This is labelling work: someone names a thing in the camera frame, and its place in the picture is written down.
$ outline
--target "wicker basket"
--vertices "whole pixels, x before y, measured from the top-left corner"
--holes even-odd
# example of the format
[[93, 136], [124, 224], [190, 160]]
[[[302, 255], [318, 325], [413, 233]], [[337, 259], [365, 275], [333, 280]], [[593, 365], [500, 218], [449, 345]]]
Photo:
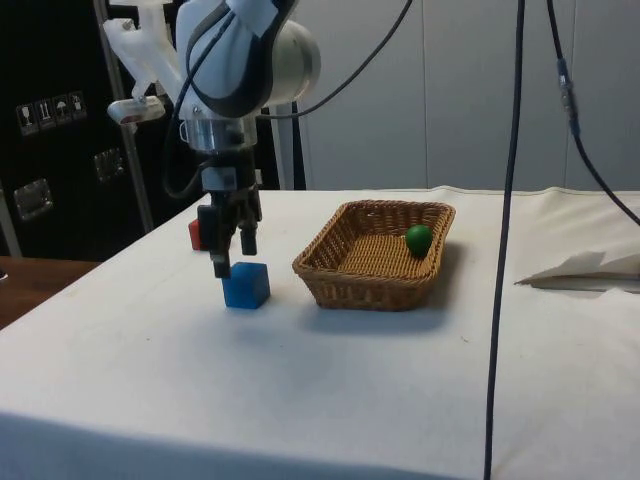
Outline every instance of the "wicker basket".
[[[420, 305], [440, 271], [455, 209], [442, 203], [360, 201], [342, 205], [293, 262], [324, 308], [410, 310]], [[411, 256], [404, 234], [427, 225], [433, 243]]]

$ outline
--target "white tablecloth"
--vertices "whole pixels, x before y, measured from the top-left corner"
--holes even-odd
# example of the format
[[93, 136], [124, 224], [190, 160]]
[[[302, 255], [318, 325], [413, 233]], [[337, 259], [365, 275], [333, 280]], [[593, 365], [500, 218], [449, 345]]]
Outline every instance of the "white tablecloth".
[[[429, 307], [320, 310], [292, 272], [338, 205], [365, 198], [457, 209]], [[640, 196], [623, 198], [639, 210]], [[194, 206], [0, 332], [0, 478], [481, 477], [502, 197], [262, 200], [257, 260], [272, 298], [261, 309], [225, 309], [208, 255], [190, 249]], [[559, 218], [562, 246], [545, 237]], [[601, 195], [514, 199], [495, 478], [639, 478], [640, 296], [513, 285], [532, 258], [567, 242], [597, 250], [633, 228]]]

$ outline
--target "black cable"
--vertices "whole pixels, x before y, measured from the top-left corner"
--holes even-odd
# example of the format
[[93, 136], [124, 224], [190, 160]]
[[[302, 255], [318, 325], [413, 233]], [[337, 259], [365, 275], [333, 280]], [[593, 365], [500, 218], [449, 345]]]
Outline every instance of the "black cable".
[[507, 177], [504, 186], [502, 228], [500, 231], [500, 251], [498, 254], [498, 271], [496, 273], [496, 289], [493, 300], [493, 319], [491, 323], [491, 347], [489, 352], [489, 381], [487, 385], [487, 416], [484, 446], [485, 480], [491, 479], [491, 463], [493, 457], [493, 409], [496, 391], [496, 371], [498, 367], [498, 340], [500, 335], [500, 313], [502, 310], [502, 287], [504, 284], [505, 265], [507, 263], [507, 244], [509, 242], [509, 223], [511, 217], [511, 195], [513, 193], [513, 175], [516, 166], [516, 154], [518, 152], [518, 135], [520, 133], [524, 9], [525, 0], [518, 0], [515, 79], [513, 85], [513, 115], [511, 117], [511, 142], [509, 145], [509, 157], [507, 160]]
[[563, 58], [560, 34], [558, 33], [558, 23], [556, 22], [556, 11], [553, 8], [553, 0], [547, 0], [547, 11], [549, 12], [549, 22], [551, 23], [551, 35], [553, 35], [553, 47], [556, 49], [558, 60]]
[[578, 153], [580, 154], [580, 158], [584, 163], [587, 170], [596, 181], [596, 183], [600, 186], [602, 191], [606, 193], [611, 201], [615, 203], [620, 210], [622, 210], [631, 220], [633, 220], [637, 225], [640, 226], [640, 218], [638, 215], [633, 213], [629, 207], [627, 207], [622, 200], [620, 200], [615, 193], [611, 190], [609, 185], [604, 181], [598, 170], [593, 165], [589, 156], [587, 155], [587, 151], [582, 144], [582, 138], [580, 136], [580, 122], [578, 121], [578, 110], [575, 105], [575, 99], [573, 97], [573, 85], [571, 84], [571, 79], [569, 78], [569, 70], [567, 69], [567, 64], [564, 59], [564, 55], [562, 53], [562, 45], [560, 44], [560, 36], [558, 34], [558, 23], [556, 21], [556, 12], [553, 6], [553, 0], [547, 0], [547, 11], [549, 12], [549, 23], [551, 25], [551, 34], [553, 35], [553, 43], [555, 45], [556, 57], [558, 59], [558, 73], [560, 75], [560, 86], [563, 88], [563, 102], [565, 105], [565, 109], [569, 114], [569, 124], [571, 127], [571, 135], [573, 136], [573, 140], [576, 144], [576, 148], [578, 149]]
[[584, 145], [582, 144], [582, 139], [580, 138], [580, 136], [574, 135], [573, 139], [576, 143], [576, 148], [580, 153], [580, 157], [582, 158], [584, 165], [587, 167], [587, 170], [589, 170], [589, 173], [591, 173], [591, 176], [598, 183], [602, 191], [604, 191], [604, 193], [606, 193], [609, 196], [609, 198], [613, 201], [613, 203], [615, 203], [620, 208], [620, 210], [626, 213], [631, 220], [633, 220], [634, 222], [636, 222], [636, 224], [638, 224], [638, 226], [640, 226], [640, 218], [638, 218], [638, 216], [635, 213], [633, 213], [631, 209], [627, 207], [622, 202], [622, 200], [620, 200], [616, 196], [615, 193], [611, 191], [611, 188], [609, 188], [609, 185], [605, 183], [605, 181], [602, 179], [602, 177], [596, 170], [596, 167], [594, 167], [593, 163], [591, 163], [591, 160], [589, 160], [589, 156], [587, 155], [587, 152], [584, 149]]
[[365, 68], [369, 66], [369, 64], [373, 61], [373, 59], [376, 58], [376, 56], [378, 56], [380, 51], [387, 45], [387, 43], [389, 43], [389, 40], [391, 40], [391, 38], [395, 35], [396, 31], [402, 24], [402, 21], [407, 16], [407, 12], [411, 8], [412, 3], [413, 3], [413, 0], [406, 1], [406, 3], [404, 4], [404, 7], [402, 8], [402, 11], [400, 12], [400, 15], [394, 22], [393, 26], [391, 27], [389, 32], [385, 35], [385, 37], [382, 39], [382, 41], [378, 44], [378, 46], [373, 50], [373, 52], [371, 52], [371, 54], [365, 59], [364, 62], [362, 62], [362, 64], [356, 69], [356, 71], [349, 76], [349, 78], [347, 78], [344, 82], [342, 82], [340, 86], [338, 86], [338, 88], [336, 88], [333, 92], [331, 92], [325, 98], [320, 100], [314, 106], [309, 107], [306, 110], [302, 110], [297, 113], [290, 113], [288, 115], [258, 115], [257, 118], [261, 120], [286, 120], [290, 118], [300, 118], [310, 113], [313, 113], [319, 108], [325, 106], [327, 103], [333, 100], [338, 94], [340, 94], [340, 92], [342, 92], [345, 88], [347, 88], [351, 84], [351, 82], [353, 82], [356, 78], [358, 78], [358, 76], [364, 71]]
[[187, 95], [189, 87], [191, 87], [193, 79], [198, 73], [198, 70], [204, 63], [207, 55], [209, 55], [209, 53], [211, 53], [211, 50], [213, 50], [213, 47], [215, 47], [215, 45], [220, 41], [220, 38], [222, 38], [224, 32], [227, 31], [234, 18], [235, 14], [229, 11], [227, 13], [225, 21], [222, 23], [213, 38], [209, 41], [205, 49], [202, 51], [202, 53], [198, 57], [198, 60], [193, 64], [193, 68], [189, 70], [189, 74], [187, 75], [187, 78], [182, 85], [182, 89], [178, 94], [178, 98], [176, 99], [173, 108], [173, 113], [171, 114], [171, 119], [169, 120], [169, 126], [167, 128], [167, 135], [165, 137], [162, 154], [162, 187], [164, 188], [164, 191], [167, 193], [167, 195], [169, 195], [169, 197], [173, 198], [174, 200], [183, 200], [189, 197], [193, 193], [193, 189], [196, 187], [196, 185], [198, 185], [198, 182], [200, 180], [200, 169], [198, 168], [191, 180], [189, 180], [189, 183], [187, 183], [187, 185], [180, 191], [174, 190], [169, 181], [169, 165], [171, 164], [171, 157], [175, 150], [175, 129], [178, 125], [180, 109], [182, 108], [184, 98]]

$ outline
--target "robotic arm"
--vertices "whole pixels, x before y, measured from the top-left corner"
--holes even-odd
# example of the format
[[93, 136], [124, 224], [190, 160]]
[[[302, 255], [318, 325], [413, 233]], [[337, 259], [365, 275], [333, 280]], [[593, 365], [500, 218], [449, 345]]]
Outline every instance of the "robotic arm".
[[199, 156], [203, 190], [211, 204], [198, 208], [200, 237], [219, 278], [230, 275], [229, 245], [240, 228], [242, 252], [255, 255], [262, 218], [255, 179], [256, 115], [265, 106], [291, 103], [320, 74], [320, 53], [309, 32], [289, 21], [297, 0], [190, 0], [179, 11], [177, 50], [166, 29], [163, 5], [172, 0], [111, 0], [138, 8], [130, 19], [105, 22], [109, 43], [136, 83], [132, 99], [114, 102], [119, 124], [164, 115], [162, 102], [146, 97], [159, 83], [171, 101], [215, 36], [179, 111], [180, 136]]

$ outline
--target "cable connector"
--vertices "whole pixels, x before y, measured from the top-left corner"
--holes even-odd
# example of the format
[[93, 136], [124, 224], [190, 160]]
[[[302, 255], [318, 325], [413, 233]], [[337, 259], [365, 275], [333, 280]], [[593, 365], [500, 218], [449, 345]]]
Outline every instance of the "cable connector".
[[578, 122], [578, 109], [575, 97], [573, 96], [573, 83], [569, 76], [567, 61], [564, 58], [558, 59], [558, 78], [560, 82], [560, 93], [562, 106], [569, 117], [569, 127], [573, 135], [580, 135], [580, 123]]

